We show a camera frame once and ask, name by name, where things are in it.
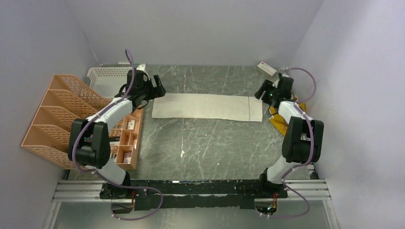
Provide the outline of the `white terry towel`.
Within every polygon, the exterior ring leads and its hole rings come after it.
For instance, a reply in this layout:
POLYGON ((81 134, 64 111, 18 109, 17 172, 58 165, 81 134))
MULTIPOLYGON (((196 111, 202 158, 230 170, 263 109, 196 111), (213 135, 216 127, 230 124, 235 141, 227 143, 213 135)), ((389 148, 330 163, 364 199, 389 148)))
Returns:
POLYGON ((252 96, 166 94, 154 100, 152 117, 262 122, 262 105, 252 96))

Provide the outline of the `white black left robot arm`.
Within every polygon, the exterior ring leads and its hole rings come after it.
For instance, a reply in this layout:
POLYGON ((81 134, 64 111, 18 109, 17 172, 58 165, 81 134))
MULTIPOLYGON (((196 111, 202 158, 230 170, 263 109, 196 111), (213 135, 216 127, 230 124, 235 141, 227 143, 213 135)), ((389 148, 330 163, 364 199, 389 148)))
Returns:
POLYGON ((142 102, 163 97, 166 89, 158 75, 149 78, 145 70, 129 70, 127 83, 122 85, 114 99, 99 112, 72 122, 68 158, 76 167, 85 166, 106 182, 113 184, 119 198, 132 192, 130 175, 111 159, 109 134, 114 126, 136 109, 142 102))

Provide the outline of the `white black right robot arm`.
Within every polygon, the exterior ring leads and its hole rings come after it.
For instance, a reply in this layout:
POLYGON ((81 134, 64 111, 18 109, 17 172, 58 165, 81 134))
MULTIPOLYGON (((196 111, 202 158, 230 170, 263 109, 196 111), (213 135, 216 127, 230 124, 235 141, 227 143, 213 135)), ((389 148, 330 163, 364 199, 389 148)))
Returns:
POLYGON ((257 190, 265 198, 284 187, 288 173, 317 162, 321 155, 324 123, 311 118, 299 107, 291 91, 293 82, 285 76, 280 76, 277 84, 264 80, 255 93, 256 99, 273 106, 276 114, 287 123, 280 158, 259 177, 257 190))

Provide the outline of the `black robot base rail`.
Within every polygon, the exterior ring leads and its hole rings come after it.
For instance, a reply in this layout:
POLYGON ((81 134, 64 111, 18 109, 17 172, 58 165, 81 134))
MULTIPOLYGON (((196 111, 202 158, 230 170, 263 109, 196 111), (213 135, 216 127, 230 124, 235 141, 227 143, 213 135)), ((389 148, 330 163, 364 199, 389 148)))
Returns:
POLYGON ((161 208, 226 208, 254 209, 257 199, 287 198, 285 187, 263 189, 259 179, 231 180, 131 180, 135 190, 104 183, 100 199, 129 200, 134 210, 161 208))

